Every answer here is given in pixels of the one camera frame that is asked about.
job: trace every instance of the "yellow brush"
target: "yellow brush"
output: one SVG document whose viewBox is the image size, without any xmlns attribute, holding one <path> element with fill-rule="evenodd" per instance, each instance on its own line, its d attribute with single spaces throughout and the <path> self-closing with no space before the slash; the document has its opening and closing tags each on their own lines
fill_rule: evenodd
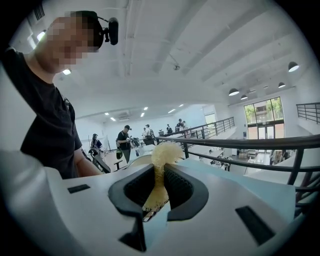
<svg viewBox="0 0 320 256">
<path fill-rule="evenodd" d="M 166 142 L 155 147 L 151 160 L 154 164 L 154 188 L 146 200 L 143 210 L 156 212 L 169 200 L 165 189 L 165 164 L 174 164 L 183 155 L 182 149 L 175 143 Z"/>
</svg>

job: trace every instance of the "recessed light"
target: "recessed light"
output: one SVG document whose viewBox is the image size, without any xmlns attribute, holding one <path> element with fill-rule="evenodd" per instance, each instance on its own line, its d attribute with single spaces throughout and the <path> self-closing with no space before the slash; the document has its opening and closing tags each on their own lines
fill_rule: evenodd
<svg viewBox="0 0 320 256">
<path fill-rule="evenodd" d="M 62 73 L 64 73 L 65 75 L 69 75 L 71 74 L 71 70 L 67 68 L 64 71 L 62 71 Z"/>
<path fill-rule="evenodd" d="M 232 89 L 229 91 L 229 96 L 233 96 L 233 95 L 236 95 L 236 94 L 238 94 L 238 93 L 239 93 L 239 91 L 238 91 L 237 89 L 232 88 Z"/>
<path fill-rule="evenodd" d="M 46 34 L 46 33 L 45 33 L 44 31 L 42 31 L 42 32 L 40 32 L 40 33 L 36 36 L 36 38 L 40 41 L 41 38 L 43 38 L 45 34 Z"/>
<path fill-rule="evenodd" d="M 298 68 L 299 68 L 299 65 L 297 63 L 295 63 L 294 61 L 291 61 L 289 63 L 289 66 L 288 66 L 289 72 L 296 71 Z"/>
<path fill-rule="evenodd" d="M 278 85 L 279 88 L 282 88 L 282 87 L 285 87 L 285 86 L 286 86 L 286 85 L 285 85 L 284 82 L 280 82 L 279 85 Z"/>
</svg>

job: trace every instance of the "black cap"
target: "black cap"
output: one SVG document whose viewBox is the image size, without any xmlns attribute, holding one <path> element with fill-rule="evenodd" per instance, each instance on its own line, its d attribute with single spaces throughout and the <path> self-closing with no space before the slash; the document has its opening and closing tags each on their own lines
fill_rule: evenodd
<svg viewBox="0 0 320 256">
<path fill-rule="evenodd" d="M 82 17 L 88 25 L 88 29 L 93 29 L 93 47 L 97 51 L 104 41 L 104 31 L 98 20 L 98 15 L 90 10 L 78 10 L 70 13 L 71 17 Z"/>
</svg>

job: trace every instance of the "metal railing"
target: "metal railing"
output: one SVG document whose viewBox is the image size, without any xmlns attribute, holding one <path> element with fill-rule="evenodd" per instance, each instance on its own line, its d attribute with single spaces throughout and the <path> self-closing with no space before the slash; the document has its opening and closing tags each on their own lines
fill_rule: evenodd
<svg viewBox="0 0 320 256">
<path fill-rule="evenodd" d="M 320 124 L 320 102 L 296 104 L 296 110 L 299 118 Z"/>
<path fill-rule="evenodd" d="M 172 135 L 181 135 L 175 138 L 186 138 L 186 139 L 209 139 L 213 136 L 217 136 L 221 133 L 224 133 L 226 130 L 231 129 L 231 127 L 235 126 L 235 121 L 233 117 L 216 121 L 196 127 L 192 127 L 185 130 L 180 130 L 173 133 L 164 134 L 159 138 L 168 137 Z"/>
<path fill-rule="evenodd" d="M 298 173 L 306 173 L 300 186 L 295 187 L 296 191 L 296 211 L 295 216 L 305 212 L 311 205 L 311 202 L 302 203 L 301 200 L 309 197 L 314 192 L 320 191 L 320 173 L 312 177 L 313 172 L 319 172 L 320 166 L 301 167 L 302 158 L 305 149 L 320 148 L 320 135 L 311 135 L 304 137 L 276 138 L 276 139 L 192 139 L 192 138 L 174 138 L 174 137 L 156 137 L 163 141 L 172 141 L 184 145 L 185 158 L 189 154 L 198 157 L 210 159 L 217 162 L 224 162 L 236 166 L 251 167 L 257 169 L 290 172 L 288 185 L 294 185 Z M 230 149 L 251 149 L 251 150 L 296 150 L 293 166 L 264 165 L 236 160 L 229 160 L 219 157 L 213 157 L 206 154 L 190 152 L 187 145 L 201 145 Z"/>
</svg>

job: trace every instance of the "air vent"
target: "air vent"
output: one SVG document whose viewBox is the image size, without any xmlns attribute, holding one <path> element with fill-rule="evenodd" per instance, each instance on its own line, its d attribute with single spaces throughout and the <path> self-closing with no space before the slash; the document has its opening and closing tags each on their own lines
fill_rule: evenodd
<svg viewBox="0 0 320 256">
<path fill-rule="evenodd" d="M 43 16 L 45 16 L 45 12 L 42 4 L 37 6 L 33 11 L 37 21 L 40 20 Z"/>
</svg>

